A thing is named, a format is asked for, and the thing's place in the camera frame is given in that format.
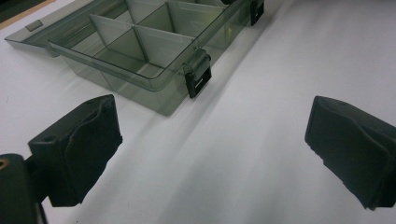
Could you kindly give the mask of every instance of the metal screw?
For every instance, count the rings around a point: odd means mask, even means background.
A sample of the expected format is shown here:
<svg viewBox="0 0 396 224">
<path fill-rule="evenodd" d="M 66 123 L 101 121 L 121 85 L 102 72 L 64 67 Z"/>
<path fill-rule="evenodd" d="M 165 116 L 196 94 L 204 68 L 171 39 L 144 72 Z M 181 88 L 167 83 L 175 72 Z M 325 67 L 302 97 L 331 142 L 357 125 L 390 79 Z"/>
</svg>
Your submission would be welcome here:
<svg viewBox="0 0 396 224">
<path fill-rule="evenodd" d="M 7 158 L 0 159 L 0 170 L 3 170 L 9 165 L 9 160 Z"/>
</svg>

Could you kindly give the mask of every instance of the gray plastic box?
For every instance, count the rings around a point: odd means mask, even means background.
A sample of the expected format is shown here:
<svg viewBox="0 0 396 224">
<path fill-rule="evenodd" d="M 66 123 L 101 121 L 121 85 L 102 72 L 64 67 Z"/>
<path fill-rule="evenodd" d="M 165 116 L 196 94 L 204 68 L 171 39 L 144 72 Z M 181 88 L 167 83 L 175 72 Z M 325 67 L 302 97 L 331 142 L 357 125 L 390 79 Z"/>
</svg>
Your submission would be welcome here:
<svg viewBox="0 0 396 224">
<path fill-rule="evenodd" d="M 6 41 L 61 55 L 77 75 L 169 116 L 262 11 L 262 0 L 78 0 Z"/>
</svg>

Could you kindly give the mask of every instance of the box latch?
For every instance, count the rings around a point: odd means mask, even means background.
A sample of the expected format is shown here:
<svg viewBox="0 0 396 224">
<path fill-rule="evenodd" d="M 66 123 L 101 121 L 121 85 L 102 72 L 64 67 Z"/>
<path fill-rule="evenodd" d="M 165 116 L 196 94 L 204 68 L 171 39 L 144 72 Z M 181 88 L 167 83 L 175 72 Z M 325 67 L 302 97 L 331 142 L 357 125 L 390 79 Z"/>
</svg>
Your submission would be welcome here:
<svg viewBox="0 0 396 224">
<path fill-rule="evenodd" d="M 210 70 L 210 56 L 204 49 L 198 49 L 192 59 L 184 64 L 186 85 L 190 98 L 195 98 L 212 78 Z"/>
<path fill-rule="evenodd" d="M 259 18 L 264 14 L 264 1 L 259 4 L 260 1 L 252 1 L 250 3 L 250 20 L 251 25 L 256 24 Z"/>
</svg>

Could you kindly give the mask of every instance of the white table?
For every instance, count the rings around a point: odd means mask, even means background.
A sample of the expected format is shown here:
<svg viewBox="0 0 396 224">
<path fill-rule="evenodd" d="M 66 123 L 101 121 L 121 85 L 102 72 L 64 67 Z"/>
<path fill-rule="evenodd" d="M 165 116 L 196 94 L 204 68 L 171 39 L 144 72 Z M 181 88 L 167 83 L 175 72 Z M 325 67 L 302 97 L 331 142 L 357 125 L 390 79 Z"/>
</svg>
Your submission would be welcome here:
<svg viewBox="0 0 396 224">
<path fill-rule="evenodd" d="M 69 2 L 14 23 L 0 39 Z M 124 142 L 83 204 L 43 202 L 49 223 L 394 223 L 395 208 L 364 210 L 304 133 L 316 95 L 396 125 L 396 2 L 269 0 L 268 8 L 273 19 L 246 28 L 202 94 L 172 117 L 115 94 Z M 0 154 L 29 157 L 30 139 L 111 93 L 60 57 L 6 41 L 0 68 Z"/>
</svg>

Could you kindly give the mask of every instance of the plastic organizer box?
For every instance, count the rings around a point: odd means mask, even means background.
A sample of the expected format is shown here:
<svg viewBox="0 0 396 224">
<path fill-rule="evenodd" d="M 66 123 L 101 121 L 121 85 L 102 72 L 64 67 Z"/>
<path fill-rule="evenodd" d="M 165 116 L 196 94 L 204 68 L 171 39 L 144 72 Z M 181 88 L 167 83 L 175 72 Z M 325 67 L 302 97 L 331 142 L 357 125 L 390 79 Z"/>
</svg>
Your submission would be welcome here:
<svg viewBox="0 0 396 224">
<path fill-rule="evenodd" d="M 262 13 L 263 0 L 78 0 L 6 41 L 62 55 L 77 75 L 169 116 Z"/>
</svg>

